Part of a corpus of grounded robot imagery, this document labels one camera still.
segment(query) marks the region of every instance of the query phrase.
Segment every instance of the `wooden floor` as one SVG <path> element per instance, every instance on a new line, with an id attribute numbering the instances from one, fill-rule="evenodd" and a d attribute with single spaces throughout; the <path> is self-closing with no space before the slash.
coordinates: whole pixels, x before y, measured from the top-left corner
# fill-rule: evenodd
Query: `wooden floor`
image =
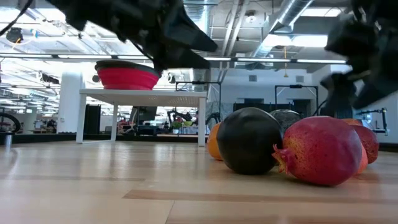
<path id="1" fill-rule="evenodd" d="M 398 154 L 326 188 L 234 174 L 196 144 L 14 145 L 0 152 L 0 221 L 397 224 Z"/>

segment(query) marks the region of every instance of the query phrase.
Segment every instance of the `table leg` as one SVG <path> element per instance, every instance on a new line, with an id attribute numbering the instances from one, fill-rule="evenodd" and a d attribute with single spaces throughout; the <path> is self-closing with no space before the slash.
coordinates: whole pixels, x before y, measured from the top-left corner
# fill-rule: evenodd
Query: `table leg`
<path id="1" fill-rule="evenodd" d="M 116 134 L 118 131 L 118 106 L 117 104 L 113 105 L 111 141 L 116 141 Z"/>
<path id="2" fill-rule="evenodd" d="M 198 145 L 205 146 L 206 98 L 199 98 Z"/>
<path id="3" fill-rule="evenodd" d="M 79 144 L 83 144 L 83 135 L 85 128 L 85 115 L 86 115 L 86 98 L 87 96 L 82 94 L 80 95 L 80 105 L 79 105 L 79 117 L 76 131 L 76 142 Z"/>

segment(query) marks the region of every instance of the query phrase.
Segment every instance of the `grey ball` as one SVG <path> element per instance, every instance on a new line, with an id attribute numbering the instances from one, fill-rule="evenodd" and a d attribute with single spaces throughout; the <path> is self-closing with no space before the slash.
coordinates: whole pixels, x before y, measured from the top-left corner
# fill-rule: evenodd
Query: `grey ball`
<path id="1" fill-rule="evenodd" d="M 270 113 L 280 124 L 283 133 L 297 121 L 302 119 L 302 116 L 292 110 L 274 110 Z"/>

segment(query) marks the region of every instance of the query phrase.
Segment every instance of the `white table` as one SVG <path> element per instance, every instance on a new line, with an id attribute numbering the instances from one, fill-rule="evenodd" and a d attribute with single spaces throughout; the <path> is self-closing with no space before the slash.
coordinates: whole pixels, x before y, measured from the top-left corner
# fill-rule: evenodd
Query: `white table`
<path id="1" fill-rule="evenodd" d="M 199 108 L 198 145 L 205 146 L 206 92 L 83 89 L 80 90 L 80 95 L 78 130 L 76 135 L 77 143 L 92 142 L 83 142 L 86 98 L 90 96 L 113 105 L 111 139 L 107 141 L 116 140 L 118 106 L 183 106 Z"/>

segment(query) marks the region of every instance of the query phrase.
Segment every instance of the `ceiling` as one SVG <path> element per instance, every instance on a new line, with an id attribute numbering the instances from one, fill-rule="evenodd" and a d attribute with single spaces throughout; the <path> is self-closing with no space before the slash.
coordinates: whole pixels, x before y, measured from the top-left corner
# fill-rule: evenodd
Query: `ceiling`
<path id="1" fill-rule="evenodd" d="M 201 4 L 198 4 L 195 1 L 189 2 L 195 3 L 193 6 L 201 6 Z M 204 9 L 207 10 L 207 13 L 202 14 L 206 17 L 192 17 L 192 20 L 207 32 L 208 35 L 219 45 L 217 52 L 208 55 L 220 56 L 223 44 L 225 43 L 224 39 L 228 30 L 228 24 L 229 21 L 231 21 L 231 11 L 234 0 L 207 0 L 207 3 L 209 2 L 210 5 L 204 7 Z M 232 45 L 231 35 L 227 41 L 228 46 L 232 47 L 231 53 L 229 55 L 225 54 L 225 56 L 244 54 L 245 56 L 250 57 L 253 51 L 260 46 L 263 38 L 265 38 L 264 33 L 262 33 L 264 28 L 262 27 L 264 27 L 266 19 L 273 13 L 278 12 L 281 3 L 282 0 L 252 0 L 249 1 L 245 12 L 239 11 L 242 10 L 242 6 L 240 6 L 234 20 L 234 29 L 232 30 L 232 33 L 235 29 L 238 31 L 237 39 L 235 39 L 236 41 L 234 41 L 234 44 Z M 311 6 L 303 12 L 301 18 L 296 22 L 293 34 L 275 35 L 275 38 L 278 41 L 280 40 L 283 42 L 283 36 L 289 37 L 288 40 L 290 40 L 293 36 L 296 37 L 300 35 L 296 33 L 302 32 L 305 35 L 310 35 L 313 32 L 314 34 L 318 34 L 317 30 L 325 30 L 325 21 L 336 19 L 336 17 L 344 11 L 346 7 L 347 1 L 314 0 Z M 189 11 L 189 8 L 187 8 L 187 11 L 188 15 L 193 15 L 191 14 L 191 11 Z M 238 29 L 239 26 L 237 23 L 239 21 L 240 14 L 243 13 L 246 15 L 248 12 L 251 13 L 251 18 L 254 18 L 254 20 L 249 20 L 248 16 L 244 16 L 240 29 Z M 18 13 L 19 9 L 17 8 L 17 0 L 0 1 L 0 29 L 11 22 Z M 36 0 L 36 8 L 29 9 L 27 13 L 18 20 L 14 27 L 22 28 L 24 40 L 19 44 L 14 44 L 9 42 L 4 35 L 0 37 L 0 52 L 15 54 L 141 55 L 140 51 L 138 51 L 130 42 L 122 43 L 112 32 L 90 22 L 87 23 L 84 32 L 79 35 L 79 32 L 76 29 L 66 24 L 63 13 L 50 6 L 44 0 Z M 287 46 L 272 46 L 271 44 L 271 51 L 269 52 L 268 57 L 341 59 L 337 55 L 325 52 L 322 47 L 307 47 L 305 43 L 302 45 L 292 45 L 293 42 L 287 43 Z M 273 45 L 283 45 L 283 43 L 273 43 Z M 92 76 L 96 75 L 94 62 L 5 58 L 1 62 L 1 94 L 3 97 L 9 98 L 25 98 L 26 96 L 40 99 L 45 98 L 47 101 L 52 102 L 56 107 L 57 100 L 59 98 L 59 85 L 52 85 L 53 88 L 40 88 L 40 86 L 48 85 L 40 78 L 42 74 L 46 74 L 62 81 L 62 72 L 64 71 L 64 68 L 77 65 L 84 68 L 83 73 L 87 86 L 91 88 L 101 88 L 100 83 L 91 81 Z M 288 70 L 300 69 L 301 72 L 299 73 L 307 74 L 318 70 L 320 67 L 322 67 L 322 65 L 314 64 L 288 64 L 287 67 L 285 67 L 284 63 L 275 63 L 273 64 L 273 67 L 269 67 L 267 69 L 272 68 L 277 70 L 276 72 L 278 72 L 278 70 L 279 72 L 282 72 L 285 68 Z M 239 72 L 239 70 L 232 71 L 233 70 L 229 71 L 229 78 L 226 79 L 225 84 L 228 82 L 234 84 L 240 79 L 239 74 L 242 72 Z M 177 80 L 190 81 L 193 77 L 191 70 L 172 70 L 167 71 L 165 74 L 168 74 L 169 72 L 176 74 Z M 213 72 L 213 80 L 216 77 L 216 73 L 217 72 Z M 264 82 L 269 82 L 269 79 L 271 78 L 272 76 L 267 76 L 267 78 L 264 78 Z M 8 88 L 9 85 L 33 86 L 34 88 Z M 155 88 L 174 89 L 175 85 L 170 84 L 165 75 L 160 79 Z"/>

